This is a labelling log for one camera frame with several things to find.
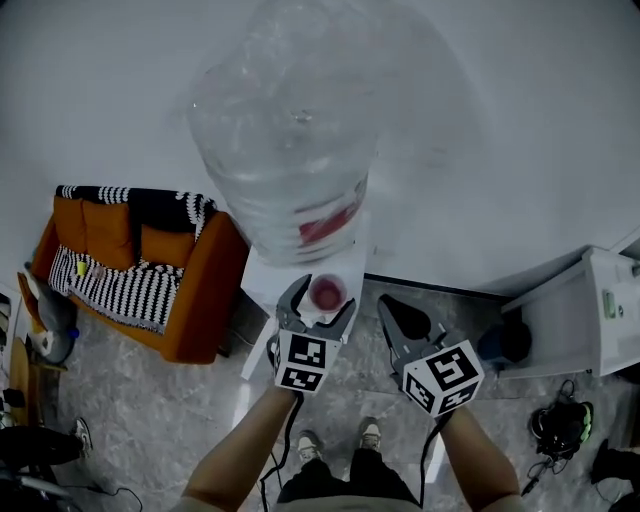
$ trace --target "human arm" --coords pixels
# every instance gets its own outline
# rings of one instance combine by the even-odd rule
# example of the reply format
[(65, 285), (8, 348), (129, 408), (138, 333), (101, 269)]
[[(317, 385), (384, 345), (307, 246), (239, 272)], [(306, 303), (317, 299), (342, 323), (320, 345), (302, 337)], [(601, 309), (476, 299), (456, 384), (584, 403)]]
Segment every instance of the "human arm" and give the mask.
[(520, 495), (511, 462), (466, 407), (456, 409), (441, 435), (460, 489), (473, 511)]
[(258, 480), (295, 401), (292, 391), (271, 386), (202, 459), (183, 496), (235, 512)]

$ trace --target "blue object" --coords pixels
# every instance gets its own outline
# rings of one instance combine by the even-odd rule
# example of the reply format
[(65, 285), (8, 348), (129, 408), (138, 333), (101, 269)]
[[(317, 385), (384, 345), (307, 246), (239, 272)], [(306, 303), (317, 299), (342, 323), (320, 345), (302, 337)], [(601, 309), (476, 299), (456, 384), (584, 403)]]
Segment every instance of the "blue object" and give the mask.
[(522, 322), (494, 325), (478, 341), (478, 355), (493, 364), (519, 363), (530, 349), (531, 333)]

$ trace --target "sneaker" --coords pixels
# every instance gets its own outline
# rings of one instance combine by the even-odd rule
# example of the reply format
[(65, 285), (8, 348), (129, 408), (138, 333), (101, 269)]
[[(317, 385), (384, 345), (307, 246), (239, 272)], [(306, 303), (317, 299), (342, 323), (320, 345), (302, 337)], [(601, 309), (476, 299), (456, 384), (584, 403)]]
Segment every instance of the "sneaker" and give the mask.
[(322, 443), (311, 430), (303, 430), (298, 437), (298, 455), (303, 464), (313, 459), (322, 460)]
[(380, 451), (380, 427), (375, 418), (365, 418), (360, 424), (360, 448), (364, 450)]
[(82, 443), (82, 456), (86, 459), (93, 450), (93, 443), (91, 442), (91, 434), (89, 433), (87, 422), (82, 418), (76, 419), (76, 424), (71, 431), (71, 435), (76, 436)]

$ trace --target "red cup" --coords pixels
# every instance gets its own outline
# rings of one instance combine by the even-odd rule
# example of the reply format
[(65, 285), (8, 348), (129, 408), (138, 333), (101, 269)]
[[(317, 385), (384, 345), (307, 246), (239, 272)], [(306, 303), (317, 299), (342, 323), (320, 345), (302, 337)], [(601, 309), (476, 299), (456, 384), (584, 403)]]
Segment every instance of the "red cup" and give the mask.
[(342, 279), (334, 274), (322, 274), (309, 286), (309, 299), (325, 313), (338, 311), (347, 299), (347, 289)]

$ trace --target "floor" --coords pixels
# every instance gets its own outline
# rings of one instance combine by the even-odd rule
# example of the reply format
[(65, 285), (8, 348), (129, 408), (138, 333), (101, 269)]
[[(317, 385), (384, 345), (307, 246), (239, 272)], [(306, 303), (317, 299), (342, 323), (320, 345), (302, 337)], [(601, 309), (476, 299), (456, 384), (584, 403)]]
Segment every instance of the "floor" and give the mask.
[[(326, 445), (325, 459), (337, 476), (344, 475), (354, 435), (364, 416), (379, 418), (382, 453), (415, 494), (419, 489), (419, 458), (426, 433), (433, 425), (416, 405), (400, 394), (389, 379), (388, 351), (376, 318), (376, 301), (382, 293), (412, 297), (436, 307), (459, 333), (472, 342), (499, 319), (495, 302), (367, 281), (360, 312), (349, 343), (317, 396), (300, 411), (294, 434), (313, 428)], [(254, 340), (264, 322), (259, 309), (245, 302), (236, 313), (234, 328)], [(197, 462), (235, 425), (260, 396), (269, 381), (268, 363), (258, 368), (250, 382), (240, 378), (249, 347), (230, 334), (233, 354), (206, 367), (165, 363), (154, 351), (80, 314), (81, 338), (68, 361), (69, 372), (59, 383), (58, 428), (68, 429), (75, 416), (86, 419), (92, 430), (94, 453), (86, 461), (58, 468), (62, 484), (98, 482), (108, 490), (119, 486), (135, 491), (149, 511), (169, 510), (176, 502)], [(541, 460), (527, 429), (533, 411), (548, 405), (565, 377), (501, 381), (487, 368), (478, 398), (470, 405), (490, 437), (513, 462), (521, 482), (528, 468)], [(545, 475), (526, 497), (528, 510), (605, 511), (606, 503), (588, 482), (588, 470), (601, 441), (619, 439), (614, 431), (624, 421), (633, 387), (614, 377), (595, 379), (573, 376), (579, 400), (595, 407), (591, 440), (565, 471)], [(276, 447), (282, 452), (282, 444)], [(299, 469), (295, 453), (283, 471), (287, 479)], [(452, 474), (443, 462), (431, 469), (437, 475), (427, 485), (426, 509), (467, 510)], [(277, 479), (267, 486), (269, 501), (277, 497)], [(614, 500), (626, 487), (605, 481), (600, 491)], [(74, 491), (85, 512), (137, 511), (128, 493), (111, 497)], [(258, 510), (255, 490), (244, 505)]]

